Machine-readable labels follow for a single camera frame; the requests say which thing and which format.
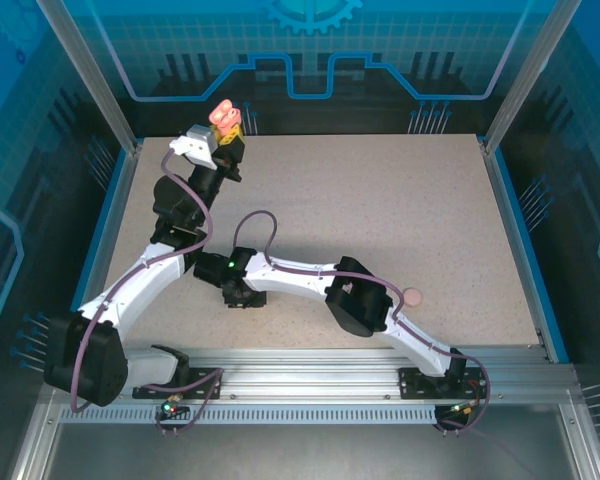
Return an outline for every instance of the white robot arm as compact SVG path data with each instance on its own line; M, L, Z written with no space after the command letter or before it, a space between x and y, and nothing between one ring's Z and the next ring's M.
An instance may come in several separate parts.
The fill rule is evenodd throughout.
M171 145L173 151L197 164L186 183L208 209L225 178L241 180L238 165L244 142L236 112L225 100L212 112L210 128L194 126ZM242 247L236 247L230 257L201 250L169 256L199 244L206 236L200 229L205 217L192 198L168 177L158 180L154 197L158 221L151 244L131 267L144 264L147 268L118 285L108 302L105 299L111 288L75 314L51 319L44 369L44 379L50 385L70 391L74 370L79 370L78 395L100 406L111 403L123 388L187 385L189 358L185 354L160 345L125 351L123 341L156 296L194 266L194 275L220 288L229 307L262 307L268 291L323 301L347 332L362 337L376 335L411 359L426 377L444 379L453 371L457 378L455 360L444 355L451 348L428 336L404 314L395 314L386 288L374 282L375 277L355 259L342 257L337 264L325 265L268 261L265 253ZM157 257L164 260L150 262ZM100 316L93 323L99 310ZM401 323L421 338L409 334ZM87 343L78 362L83 338Z

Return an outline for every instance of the blue enclosure wall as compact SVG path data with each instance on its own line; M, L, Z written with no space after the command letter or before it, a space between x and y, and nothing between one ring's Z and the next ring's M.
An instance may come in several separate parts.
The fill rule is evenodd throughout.
M582 2L502 152L568 354L600 383L600 0Z
M69 308L119 151L35 2L0 2L0 478L42 384L23 319Z
M553 0L69 0L136 134L485 133Z

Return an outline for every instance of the purple cable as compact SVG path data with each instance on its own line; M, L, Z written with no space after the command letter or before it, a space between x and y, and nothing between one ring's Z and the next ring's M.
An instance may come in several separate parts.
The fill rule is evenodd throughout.
M431 342L429 342L428 340L426 340L425 338L420 336L417 332L415 332L413 329L411 329L407 324L400 321L400 319L398 318L398 313L400 313L400 310L402 310L402 307L404 306L404 294L394 284L387 282L386 280L383 280L382 278L374 277L373 275L365 275L363 273L340 272L337 270L330 270L330 271L326 271L326 272L314 272L314 271L300 270L297 268L284 267L282 265L274 264L271 261L271 257L269 256L269 249L271 248L273 239L275 238L276 234L278 233L278 219L276 218L276 216L273 213L271 213L268 210L256 210L254 212L249 213L242 220L240 220L240 223L238 223L238 226L236 227L236 230L233 234L233 248L235 248L238 244L238 234L240 233L240 229L242 228L244 223L247 220L249 220L251 217L254 217L256 215L267 215L273 221L273 230L271 232L271 235L269 236L269 239L267 240L267 243L264 247L264 252L263 252L265 260L272 268L280 270L281 272L292 273L292 274L296 274L296 275L308 275L308 276L314 276L314 277L316 277L316 276L324 276L324 277L332 276L332 277L359 278L361 280L368 280L370 282L375 282L384 287L387 287L390 290L393 290L393 292L398 296L398 306L394 309L392 317L393 317L393 320L404 331L406 331L409 335L414 337L419 342L423 343L427 348L430 348L431 350L433 350L441 355L444 355L446 357L451 357L451 358L460 358L460 359L464 359L464 360L469 360L470 362L473 362L476 365L478 365L478 367L482 371L482 374L484 375L485 381L487 382L486 383L487 391L486 391L486 395L484 398L484 403L482 405L482 409L480 409L480 411L474 418L473 422L471 422L469 425L462 428L462 430L463 431L471 430L478 423L478 421L484 415L484 412L487 410L487 406L489 405L489 401L491 400L491 381L489 379L489 374L487 373L487 369L485 368L485 366L482 364L482 362L480 360L478 360L477 358L472 357L470 355L463 355L463 354L459 354L459 353L452 353L452 352L447 352L445 350L442 350L441 348L436 347Z
M173 149L170 148L169 151L167 152L167 154L164 156L164 159L162 160L162 164L160 165L160 167L162 168L162 171L164 172L164 174L167 177L169 177L180 188L182 188L187 194L189 194L191 196L191 198L193 198L193 200L198 204L198 207L200 207L200 210L204 214L205 220L207 221L208 233L200 242L198 242L194 245L191 245L190 247L183 248L182 250L177 250L177 251L171 252L171 253L165 253L164 255L160 255L160 256L154 257L150 260L147 260L146 263L141 263L139 265L136 265L133 269L128 271L126 274L124 274L113 285L113 287L111 287L111 290L105 296L104 300L98 307L98 310L96 310L95 315L89 322L89 325L87 326L87 329L84 332L84 336L82 337L82 341L80 342L80 347L78 348L75 365L73 367L73 377L71 378L71 411L74 413L82 412L85 408L87 408L91 404L91 402L85 402L80 407L78 406L78 383L80 380L80 370L82 369L82 361L84 359L84 352L86 351L87 345L89 344L89 338L91 337L93 330L96 328L96 324L98 323L98 320L100 319L100 317L102 316L104 311L108 308L108 304L113 299L115 294L118 293L118 291L122 288L122 286L125 283L127 283L131 278L133 278L133 276L136 275L138 272L140 272L142 269L149 268L151 265L161 262L163 260L167 260L168 258L177 257L178 255L185 255L187 253L191 253L191 252L197 250L198 248L202 248L209 240L211 240L211 236L213 235L213 222L211 220L211 215L209 214L209 209L207 208L207 206L204 204L202 199L196 194L196 192L194 192L191 189L191 187L189 187L189 185L187 185L187 183L185 181L183 181L181 178L177 177L173 172L171 172L171 170L169 170L167 168L167 162L169 161L169 159L171 158L173 153L174 153Z
M216 389L216 386L218 385L218 382L220 381L220 377L222 376L223 371L224 370L222 370L221 368L218 368L217 370L214 370L213 372L211 372L209 375L201 378L200 380L198 380L196 382L193 382L193 383L187 385L186 387L166 388L166 387L161 387L159 385L146 385L145 386L146 388L151 388L152 390L155 390L157 392L180 393L180 392L186 392L187 390L191 390L192 388L196 388L197 386L202 385L203 383L207 382L211 378L214 379L213 385L211 385L211 388L207 392L207 396L204 397L204 401L202 402L202 405L200 405L200 408L198 409L196 414L193 416L193 418L191 420L189 420L189 423L187 423L186 425L183 425L182 427L180 427L178 429L175 429L175 427L174 427L174 429L175 429L173 431L174 435L176 435L177 432L185 432L185 431L189 430L200 419L200 417L202 416L202 412L204 412L204 409L207 408L207 405L209 404L211 395L213 395L213 391ZM165 432L169 431L169 429L164 428L162 426L162 423L160 422L160 419L157 416L156 416L156 426L160 430L162 430L163 434Z

